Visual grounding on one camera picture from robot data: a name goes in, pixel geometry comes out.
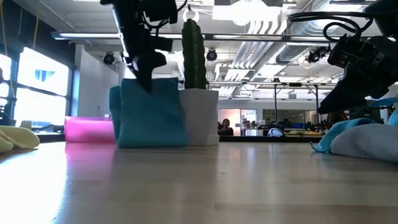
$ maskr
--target pink cylinder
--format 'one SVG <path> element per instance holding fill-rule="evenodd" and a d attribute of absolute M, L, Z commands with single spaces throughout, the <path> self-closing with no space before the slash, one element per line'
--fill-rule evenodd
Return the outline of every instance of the pink cylinder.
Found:
<path fill-rule="evenodd" d="M 65 117 L 66 142 L 115 143 L 111 118 Z"/>

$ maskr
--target green cactus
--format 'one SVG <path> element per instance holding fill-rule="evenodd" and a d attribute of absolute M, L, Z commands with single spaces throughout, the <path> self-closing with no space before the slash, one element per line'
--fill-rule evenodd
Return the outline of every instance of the green cactus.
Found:
<path fill-rule="evenodd" d="M 185 89 L 206 89 L 205 46 L 198 24 L 188 19 L 182 29 Z"/>

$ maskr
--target security camera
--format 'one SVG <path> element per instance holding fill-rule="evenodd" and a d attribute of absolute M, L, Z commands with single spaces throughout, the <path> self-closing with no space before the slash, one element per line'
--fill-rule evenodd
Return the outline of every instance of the security camera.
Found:
<path fill-rule="evenodd" d="M 105 65 L 114 65 L 118 60 L 113 56 L 113 52 L 107 52 L 104 57 Z"/>
<path fill-rule="evenodd" d="M 209 49 L 209 52 L 207 53 L 206 59 L 209 62 L 214 62 L 215 60 L 217 60 L 216 49 Z"/>

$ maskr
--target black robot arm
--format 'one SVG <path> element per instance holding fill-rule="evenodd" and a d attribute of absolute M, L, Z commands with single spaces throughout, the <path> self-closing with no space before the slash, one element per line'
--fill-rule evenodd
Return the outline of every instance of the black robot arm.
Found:
<path fill-rule="evenodd" d="M 122 58 L 137 77 L 141 86 L 152 90 L 152 71 L 167 63 L 163 54 L 155 49 L 170 52 L 172 40 L 159 37 L 159 29 L 167 23 L 177 22 L 178 11 L 175 0 L 101 0 L 102 5 L 112 5 L 114 19 L 123 45 Z M 150 22 L 159 21 L 153 26 Z"/>
<path fill-rule="evenodd" d="M 363 17 L 369 20 L 364 27 L 360 27 L 346 17 Z M 343 68 L 345 72 L 336 88 L 321 102 L 319 113 L 365 105 L 365 97 L 378 99 L 389 91 L 388 87 L 398 82 L 398 44 L 388 38 L 398 38 L 398 1 L 378 0 L 364 12 L 303 12 L 289 16 L 292 22 L 318 19 L 345 22 L 331 22 L 323 30 L 323 35 L 329 41 L 336 42 L 328 63 Z M 383 35 L 362 39 L 362 32 L 370 27 L 373 20 Z M 331 26 L 340 26 L 354 35 L 334 39 L 327 33 Z"/>

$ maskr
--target teal fabric bag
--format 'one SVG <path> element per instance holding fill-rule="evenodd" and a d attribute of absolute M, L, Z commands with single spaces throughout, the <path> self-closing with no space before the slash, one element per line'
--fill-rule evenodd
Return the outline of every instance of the teal fabric bag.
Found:
<path fill-rule="evenodd" d="M 135 79 L 109 90 L 114 134 L 119 148 L 185 146 L 177 78 L 152 81 L 147 93 Z"/>

